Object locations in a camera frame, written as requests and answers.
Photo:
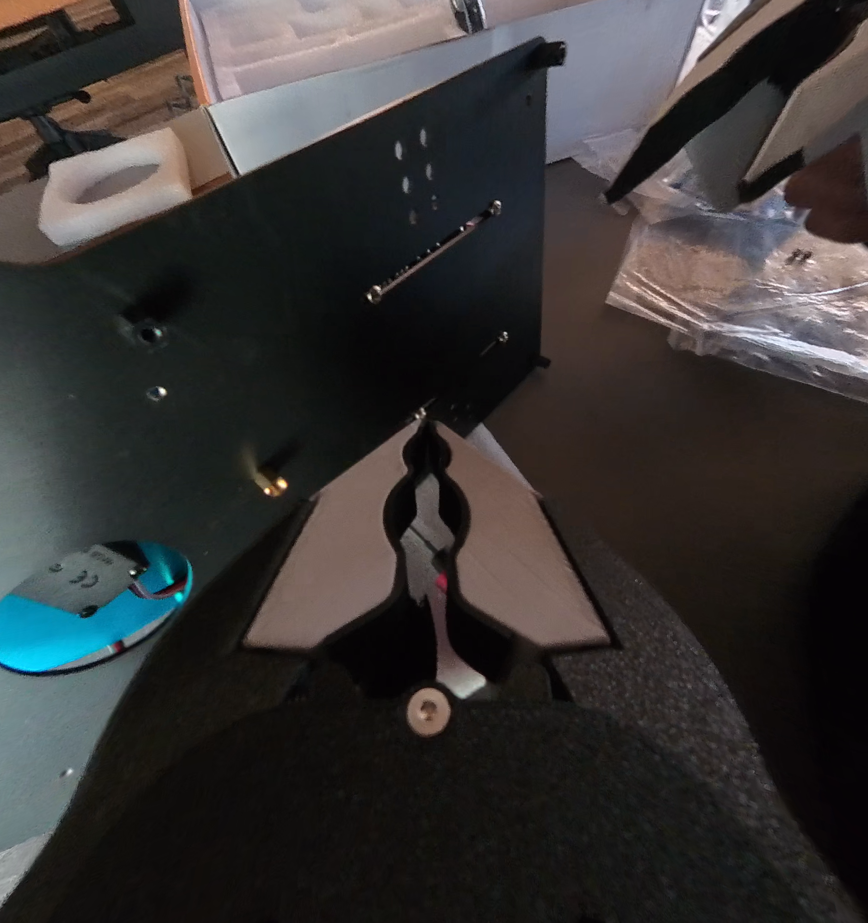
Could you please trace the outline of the black office chair base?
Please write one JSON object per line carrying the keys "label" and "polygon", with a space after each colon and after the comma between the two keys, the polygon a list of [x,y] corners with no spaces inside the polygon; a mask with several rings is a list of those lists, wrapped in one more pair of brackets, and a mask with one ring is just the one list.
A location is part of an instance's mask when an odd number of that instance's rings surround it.
{"label": "black office chair base", "polygon": [[61,160],[95,150],[102,150],[125,140],[107,129],[75,130],[63,127],[51,114],[60,104],[77,101],[88,104],[92,95],[87,89],[77,89],[70,93],[46,100],[36,106],[0,120],[3,122],[20,119],[31,125],[42,144],[26,162],[25,168],[30,181],[48,177],[49,167]]}

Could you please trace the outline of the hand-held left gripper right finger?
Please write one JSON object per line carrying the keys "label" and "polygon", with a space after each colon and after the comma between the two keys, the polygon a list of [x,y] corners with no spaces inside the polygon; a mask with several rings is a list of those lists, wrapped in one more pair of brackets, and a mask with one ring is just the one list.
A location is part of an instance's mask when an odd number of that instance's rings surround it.
{"label": "hand-held left gripper right finger", "polygon": [[542,496],[501,452],[429,428],[447,557],[448,638],[460,655],[609,647],[611,634]]}

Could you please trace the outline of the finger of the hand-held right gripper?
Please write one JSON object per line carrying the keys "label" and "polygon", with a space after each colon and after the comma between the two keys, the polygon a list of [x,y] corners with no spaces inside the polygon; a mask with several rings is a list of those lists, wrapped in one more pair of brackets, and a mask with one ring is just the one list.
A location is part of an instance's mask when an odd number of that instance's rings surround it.
{"label": "finger of the hand-held right gripper", "polygon": [[787,101],[867,15],[868,2],[752,2],[680,80],[608,186],[606,202],[624,200],[680,152],[715,211],[758,198],[745,175]]}
{"label": "finger of the hand-held right gripper", "polygon": [[739,182],[749,202],[853,137],[868,104],[868,18],[793,91]]}

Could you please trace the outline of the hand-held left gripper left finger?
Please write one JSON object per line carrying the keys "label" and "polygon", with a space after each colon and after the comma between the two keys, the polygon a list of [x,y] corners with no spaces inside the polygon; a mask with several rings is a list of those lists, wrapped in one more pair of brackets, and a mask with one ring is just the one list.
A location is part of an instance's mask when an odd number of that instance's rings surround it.
{"label": "hand-held left gripper left finger", "polygon": [[401,539],[416,502],[412,422],[329,482],[246,635],[250,650],[311,652],[379,609],[405,581]]}

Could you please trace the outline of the silver motor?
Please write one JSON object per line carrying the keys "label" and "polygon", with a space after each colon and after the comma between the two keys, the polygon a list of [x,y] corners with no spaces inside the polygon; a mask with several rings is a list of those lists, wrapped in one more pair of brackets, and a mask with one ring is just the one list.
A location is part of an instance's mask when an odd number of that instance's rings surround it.
{"label": "silver motor", "polygon": [[131,541],[77,549],[36,571],[11,595],[88,617],[127,591],[148,569],[140,546]]}

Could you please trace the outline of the wooden table with black frame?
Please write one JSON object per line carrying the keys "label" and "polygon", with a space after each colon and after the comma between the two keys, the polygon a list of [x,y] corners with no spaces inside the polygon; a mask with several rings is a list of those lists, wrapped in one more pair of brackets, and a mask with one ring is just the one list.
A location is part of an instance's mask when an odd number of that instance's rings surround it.
{"label": "wooden table with black frame", "polygon": [[0,1],[0,125],[184,49],[176,1]]}

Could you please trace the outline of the white foam block with hole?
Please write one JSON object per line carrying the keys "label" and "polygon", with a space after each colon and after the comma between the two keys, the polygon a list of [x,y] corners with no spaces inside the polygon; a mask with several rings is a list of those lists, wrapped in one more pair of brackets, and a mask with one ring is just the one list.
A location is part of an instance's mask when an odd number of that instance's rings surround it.
{"label": "white foam block with hole", "polygon": [[48,167],[39,230],[60,248],[142,222],[192,197],[185,150],[170,128]]}

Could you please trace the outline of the person in black shirt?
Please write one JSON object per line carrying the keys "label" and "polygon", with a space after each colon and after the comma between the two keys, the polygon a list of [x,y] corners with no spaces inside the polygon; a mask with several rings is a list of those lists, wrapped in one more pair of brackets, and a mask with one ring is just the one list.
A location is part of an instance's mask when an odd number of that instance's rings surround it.
{"label": "person in black shirt", "polygon": [[830,851],[868,921],[868,487],[816,560],[806,639]]}

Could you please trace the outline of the person's right hand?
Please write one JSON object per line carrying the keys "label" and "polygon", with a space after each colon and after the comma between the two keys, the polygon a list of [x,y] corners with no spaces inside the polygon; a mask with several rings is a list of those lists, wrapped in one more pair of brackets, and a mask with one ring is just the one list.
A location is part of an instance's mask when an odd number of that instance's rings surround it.
{"label": "person's right hand", "polygon": [[825,240],[868,248],[868,201],[858,137],[792,175],[785,201],[807,212],[806,230]]}

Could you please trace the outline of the dark grey desk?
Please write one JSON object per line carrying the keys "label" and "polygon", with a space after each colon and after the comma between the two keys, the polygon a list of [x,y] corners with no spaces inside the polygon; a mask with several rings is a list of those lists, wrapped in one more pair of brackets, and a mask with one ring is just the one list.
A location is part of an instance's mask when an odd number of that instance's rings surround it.
{"label": "dark grey desk", "polygon": [[[423,425],[406,451],[413,485],[437,467],[432,424],[501,452],[542,496],[572,560],[587,526],[666,599],[726,680],[771,773],[782,775],[776,766],[811,742],[805,600],[827,538],[868,485],[868,404],[675,351],[664,327],[601,308],[636,218],[617,214],[577,165],[547,175],[540,364],[467,431],[425,410],[404,424]],[[219,711],[233,724],[232,709],[262,710],[241,704],[254,693],[273,708],[304,665],[323,658],[325,642],[311,652],[260,651],[244,636],[327,484],[199,594],[192,586],[151,639],[84,670],[12,674],[100,678],[102,666],[140,653],[92,751],[112,736],[126,748],[115,765],[129,777],[138,775],[133,763],[146,761],[141,745],[184,749],[181,730],[209,737],[215,732],[204,726]],[[574,566],[609,647],[469,663],[500,683],[517,663],[626,652],[626,630],[613,625],[616,601],[593,561],[589,552]]]}

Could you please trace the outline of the black metal plate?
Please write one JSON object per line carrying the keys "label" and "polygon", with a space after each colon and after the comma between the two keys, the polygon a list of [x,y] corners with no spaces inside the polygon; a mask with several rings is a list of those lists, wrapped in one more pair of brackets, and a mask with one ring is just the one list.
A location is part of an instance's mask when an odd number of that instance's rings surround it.
{"label": "black metal plate", "polygon": [[[421,410],[461,431],[541,360],[543,38],[36,265],[0,263],[0,600],[150,540],[197,594]],[[251,453],[288,447],[270,499]],[[58,823],[138,669],[0,667],[0,852]]]}

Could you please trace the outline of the orange white cardboard box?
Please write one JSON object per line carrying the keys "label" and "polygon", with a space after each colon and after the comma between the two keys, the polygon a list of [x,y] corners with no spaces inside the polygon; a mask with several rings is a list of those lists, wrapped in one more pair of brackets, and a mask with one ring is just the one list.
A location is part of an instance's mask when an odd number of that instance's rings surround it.
{"label": "orange white cardboard box", "polygon": [[641,127],[675,86],[702,2],[178,2],[200,104],[243,175],[529,40],[546,161]]}

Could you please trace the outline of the large clear plastic bag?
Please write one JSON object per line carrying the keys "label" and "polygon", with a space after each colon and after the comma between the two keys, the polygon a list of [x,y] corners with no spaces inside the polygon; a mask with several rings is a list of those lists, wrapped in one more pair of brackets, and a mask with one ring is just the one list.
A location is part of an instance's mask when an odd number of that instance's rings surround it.
{"label": "large clear plastic bag", "polygon": [[[780,191],[727,213],[665,191],[636,197],[608,302],[674,349],[868,404],[868,248],[811,235]],[[812,260],[790,263],[796,249]]]}

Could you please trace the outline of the blue metal robot frame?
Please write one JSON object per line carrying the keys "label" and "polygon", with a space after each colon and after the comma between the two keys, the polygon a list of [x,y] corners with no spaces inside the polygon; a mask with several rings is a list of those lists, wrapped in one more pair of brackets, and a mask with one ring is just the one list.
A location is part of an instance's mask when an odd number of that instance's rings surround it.
{"label": "blue metal robot frame", "polygon": [[84,670],[151,639],[186,603],[193,569],[179,551],[132,539],[148,569],[111,603],[79,617],[5,594],[0,600],[0,666],[25,675]]}

